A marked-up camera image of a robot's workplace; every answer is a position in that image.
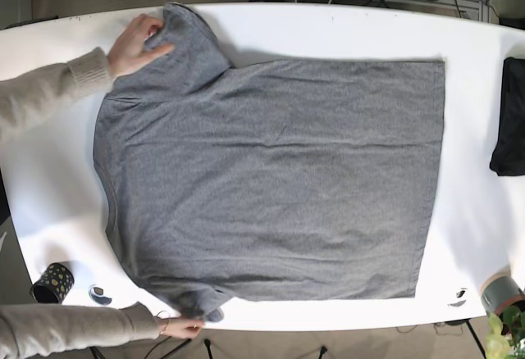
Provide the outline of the person's second hand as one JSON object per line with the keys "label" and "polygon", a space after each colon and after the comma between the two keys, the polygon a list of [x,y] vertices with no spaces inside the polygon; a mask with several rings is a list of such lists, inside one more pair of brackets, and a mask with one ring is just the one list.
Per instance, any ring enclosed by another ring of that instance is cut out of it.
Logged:
{"label": "person's second hand", "polygon": [[174,339],[194,339],[205,326],[201,320],[188,320],[184,318],[160,318],[155,321],[159,334]]}

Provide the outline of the person's bare hand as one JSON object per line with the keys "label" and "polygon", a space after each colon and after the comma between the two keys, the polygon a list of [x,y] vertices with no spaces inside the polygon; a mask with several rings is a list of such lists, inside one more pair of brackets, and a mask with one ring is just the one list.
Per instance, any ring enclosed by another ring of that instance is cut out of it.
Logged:
{"label": "person's bare hand", "polygon": [[107,55],[111,77],[116,80],[142,69],[175,49],[172,43],[164,43],[147,49],[145,43],[163,27],[163,21],[141,14],[135,17],[116,39]]}

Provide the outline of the second beige sleeve forearm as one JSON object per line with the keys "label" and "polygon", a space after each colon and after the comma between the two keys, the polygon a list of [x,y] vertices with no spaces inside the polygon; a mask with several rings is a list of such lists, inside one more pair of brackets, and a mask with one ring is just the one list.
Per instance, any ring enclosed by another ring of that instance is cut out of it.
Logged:
{"label": "second beige sleeve forearm", "polygon": [[88,347],[156,339],[158,324],[142,304],[124,309],[25,304],[1,307],[1,357],[46,357]]}

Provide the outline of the beige sweater sleeve forearm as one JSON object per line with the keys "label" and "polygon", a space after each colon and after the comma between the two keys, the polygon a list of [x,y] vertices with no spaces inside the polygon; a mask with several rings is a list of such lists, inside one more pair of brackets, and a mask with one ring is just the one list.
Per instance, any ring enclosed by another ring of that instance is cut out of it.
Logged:
{"label": "beige sweater sleeve forearm", "polygon": [[1,142],[5,143],[54,113],[95,93],[111,90],[104,51],[32,70],[1,82]]}

